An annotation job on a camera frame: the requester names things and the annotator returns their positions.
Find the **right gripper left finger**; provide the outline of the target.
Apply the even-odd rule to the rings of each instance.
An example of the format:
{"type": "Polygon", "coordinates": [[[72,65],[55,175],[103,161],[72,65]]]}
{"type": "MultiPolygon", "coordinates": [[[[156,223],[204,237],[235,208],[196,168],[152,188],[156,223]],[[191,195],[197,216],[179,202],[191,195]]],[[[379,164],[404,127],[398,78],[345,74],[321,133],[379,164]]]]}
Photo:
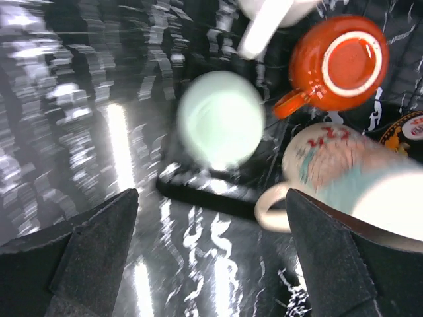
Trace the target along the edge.
{"type": "Polygon", "coordinates": [[[1,246],[2,316],[111,316],[134,231],[138,192],[1,246]]]}

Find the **cream cup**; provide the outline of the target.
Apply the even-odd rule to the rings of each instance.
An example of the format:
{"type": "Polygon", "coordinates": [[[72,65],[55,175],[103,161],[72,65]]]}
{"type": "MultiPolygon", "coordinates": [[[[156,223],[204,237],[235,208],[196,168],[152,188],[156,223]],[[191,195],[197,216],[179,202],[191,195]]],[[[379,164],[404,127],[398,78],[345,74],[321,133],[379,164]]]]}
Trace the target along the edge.
{"type": "Polygon", "coordinates": [[[317,7],[316,0],[240,0],[242,13],[250,20],[238,46],[247,60],[258,57],[279,28],[297,24],[317,7]]]}

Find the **green cup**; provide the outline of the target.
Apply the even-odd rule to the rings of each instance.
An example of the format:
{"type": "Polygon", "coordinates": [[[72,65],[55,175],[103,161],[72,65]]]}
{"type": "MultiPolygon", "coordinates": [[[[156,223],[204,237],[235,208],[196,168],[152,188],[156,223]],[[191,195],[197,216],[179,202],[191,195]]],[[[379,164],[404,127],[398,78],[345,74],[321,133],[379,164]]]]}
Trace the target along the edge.
{"type": "Polygon", "coordinates": [[[266,112],[256,88],[229,71],[195,78],[180,98],[176,128],[186,152],[218,171],[240,167],[256,151],[266,112]]]}

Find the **beige printed mug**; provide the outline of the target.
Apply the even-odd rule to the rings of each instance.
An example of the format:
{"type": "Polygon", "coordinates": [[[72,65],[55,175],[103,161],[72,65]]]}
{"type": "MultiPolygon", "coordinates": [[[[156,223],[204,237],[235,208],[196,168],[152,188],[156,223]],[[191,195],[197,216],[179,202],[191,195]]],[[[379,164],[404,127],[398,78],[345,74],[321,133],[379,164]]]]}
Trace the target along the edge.
{"type": "Polygon", "coordinates": [[[333,122],[301,130],[282,157],[285,181],[256,202],[258,223],[289,232],[285,209],[273,209],[290,188],[389,232],[422,239],[422,165],[333,122]]]}

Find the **black skull mug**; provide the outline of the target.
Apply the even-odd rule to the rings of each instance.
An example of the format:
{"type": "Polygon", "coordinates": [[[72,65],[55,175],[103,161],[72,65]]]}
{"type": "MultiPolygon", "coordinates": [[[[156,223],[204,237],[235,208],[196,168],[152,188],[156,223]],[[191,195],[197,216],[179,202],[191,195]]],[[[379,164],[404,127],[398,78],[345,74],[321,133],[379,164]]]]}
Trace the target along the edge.
{"type": "Polygon", "coordinates": [[[422,111],[410,112],[397,121],[365,135],[396,153],[422,160],[422,111]]]}

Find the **orange black mug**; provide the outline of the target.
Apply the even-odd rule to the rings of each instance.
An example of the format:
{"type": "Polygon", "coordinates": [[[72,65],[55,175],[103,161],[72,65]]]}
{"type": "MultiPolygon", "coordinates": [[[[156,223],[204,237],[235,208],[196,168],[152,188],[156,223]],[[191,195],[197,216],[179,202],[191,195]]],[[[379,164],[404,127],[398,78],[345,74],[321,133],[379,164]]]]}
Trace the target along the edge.
{"type": "Polygon", "coordinates": [[[274,105],[274,115],[284,119],[305,105],[326,112],[355,108],[375,93],[388,65],[387,41],[373,21],[341,15],[320,22],[293,50],[293,89],[274,105]]]}

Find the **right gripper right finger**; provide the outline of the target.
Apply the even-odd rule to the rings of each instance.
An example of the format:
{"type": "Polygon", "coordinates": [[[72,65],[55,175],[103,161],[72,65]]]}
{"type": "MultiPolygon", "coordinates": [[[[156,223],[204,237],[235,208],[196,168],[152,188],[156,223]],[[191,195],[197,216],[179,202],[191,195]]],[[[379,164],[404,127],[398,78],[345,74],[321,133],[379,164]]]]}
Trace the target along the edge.
{"type": "Polygon", "coordinates": [[[421,316],[422,242],[290,189],[286,211],[313,316],[421,316]]]}

